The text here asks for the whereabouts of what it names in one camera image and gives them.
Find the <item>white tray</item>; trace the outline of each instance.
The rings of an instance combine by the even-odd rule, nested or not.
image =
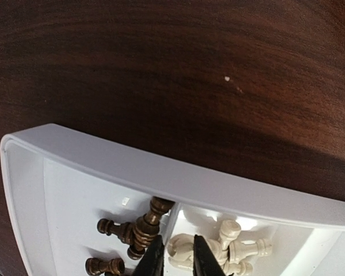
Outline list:
[[[101,218],[134,220],[151,196],[177,202],[164,216],[175,234],[217,237],[237,219],[242,237],[269,237],[274,252],[252,258],[253,276],[345,276],[345,202],[300,193],[165,158],[58,125],[6,135],[1,165],[11,223],[30,276],[87,275],[85,260],[127,245],[99,234]],[[165,275],[191,275],[170,266]]]

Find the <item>brown tabletop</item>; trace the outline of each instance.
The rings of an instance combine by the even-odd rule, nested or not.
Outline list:
[[[0,139],[49,122],[345,201],[345,0],[0,0]]]

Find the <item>pile of white chess pieces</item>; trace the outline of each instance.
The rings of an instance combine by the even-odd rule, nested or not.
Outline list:
[[[272,254],[272,244],[268,239],[259,239],[249,244],[247,241],[238,241],[241,233],[240,225],[234,220],[224,220],[220,227],[218,240],[206,239],[217,262],[225,275],[244,276],[253,272],[253,266],[246,262],[249,256],[269,256]],[[194,236],[178,234],[170,239],[167,245],[168,261],[178,269],[193,269]]]

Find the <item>wooden table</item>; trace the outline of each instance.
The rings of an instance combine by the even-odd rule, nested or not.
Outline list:
[[[0,0],[0,139],[48,122],[345,201],[345,0]]]

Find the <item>brown chess piece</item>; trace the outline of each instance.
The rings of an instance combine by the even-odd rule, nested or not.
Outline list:
[[[101,275],[102,273],[111,273],[111,275],[120,275],[125,271],[124,261],[120,258],[104,262],[97,258],[89,258],[86,261],[86,271],[88,275]]]
[[[174,206],[174,202],[159,197],[152,197],[147,214],[137,218],[135,223],[115,225],[114,221],[103,218],[97,224],[100,233],[116,235],[122,243],[129,245],[128,256],[140,259],[153,239],[160,231],[160,219]]]
[[[152,197],[147,214],[137,218],[136,223],[133,225],[134,242],[128,248],[128,256],[131,259],[138,260],[143,256],[145,248],[151,244],[160,232],[162,215],[167,213],[174,204],[170,200]]]

